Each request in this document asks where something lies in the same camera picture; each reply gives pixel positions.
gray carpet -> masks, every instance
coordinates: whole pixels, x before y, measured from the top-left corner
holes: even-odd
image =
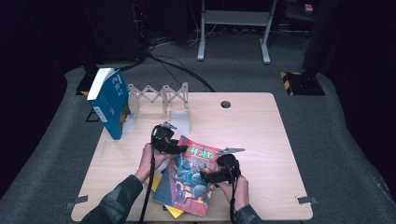
[[[286,94],[280,72],[301,71],[308,40],[277,34],[269,49],[271,64],[264,65],[259,38],[229,35],[208,40],[204,62],[196,60],[198,44],[189,48],[165,44],[151,53],[180,60],[215,91],[262,91],[275,96],[306,191],[319,200],[312,205],[313,218],[304,223],[395,223],[396,206],[380,188],[383,183],[376,182],[381,175],[349,134],[330,80],[318,75],[325,96]],[[140,90],[148,84],[157,90],[164,84],[178,89],[177,79],[188,82],[190,91],[207,91],[190,75],[169,70],[174,77],[161,64],[146,59],[123,74]],[[34,154],[2,198],[0,223],[74,223],[72,210],[64,207],[78,196],[103,129],[100,122],[85,122],[91,108],[86,97],[75,95],[83,76],[82,68],[66,74],[64,100]]]

blue book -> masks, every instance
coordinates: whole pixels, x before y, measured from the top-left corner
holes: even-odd
[[[99,69],[87,100],[114,140],[121,139],[122,125],[131,114],[128,96],[128,88],[120,70]]]

hole in table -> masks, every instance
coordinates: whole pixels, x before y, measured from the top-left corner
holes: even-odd
[[[223,102],[221,102],[220,105],[221,105],[221,107],[223,107],[223,108],[230,108],[231,103],[228,102],[228,101],[223,101]]]

yellow black tape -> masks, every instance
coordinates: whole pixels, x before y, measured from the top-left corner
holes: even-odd
[[[280,72],[280,76],[282,77],[283,80],[283,85],[285,86],[286,92],[288,95],[293,95],[293,90],[291,89],[289,80],[288,80],[288,74],[294,74],[294,75],[301,75],[299,72]]]

jacket sleeve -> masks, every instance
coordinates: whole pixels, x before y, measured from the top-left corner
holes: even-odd
[[[140,181],[130,175],[109,192],[80,223],[124,223],[137,196],[143,190]]]
[[[245,207],[239,209],[235,214],[235,221],[238,224],[262,224],[264,221],[254,211],[253,207],[248,204]]]

